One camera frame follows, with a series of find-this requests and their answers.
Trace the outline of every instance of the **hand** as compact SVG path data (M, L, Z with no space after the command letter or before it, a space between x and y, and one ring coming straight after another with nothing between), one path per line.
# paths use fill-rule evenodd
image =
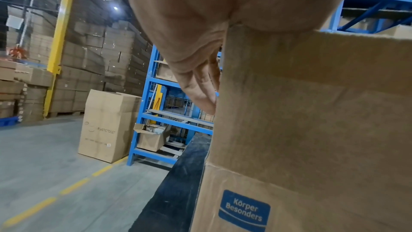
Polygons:
M216 55L230 24L279 33L311 31L319 29L341 1L129 0L182 90L212 115L220 76Z

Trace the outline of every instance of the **pallet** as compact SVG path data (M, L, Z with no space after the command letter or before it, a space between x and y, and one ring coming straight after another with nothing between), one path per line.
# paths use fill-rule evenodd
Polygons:
M9 118L0 118L0 127L13 126L18 124L18 116Z
M84 112L49 113L48 118L55 118L57 116L80 116L80 115L84 115Z

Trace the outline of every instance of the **gray floor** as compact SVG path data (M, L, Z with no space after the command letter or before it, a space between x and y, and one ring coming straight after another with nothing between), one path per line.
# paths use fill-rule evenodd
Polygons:
M59 192L109 165L77 154L81 118L0 128L0 224L39 202L52 205L2 232L127 231L167 171L125 162L76 191Z

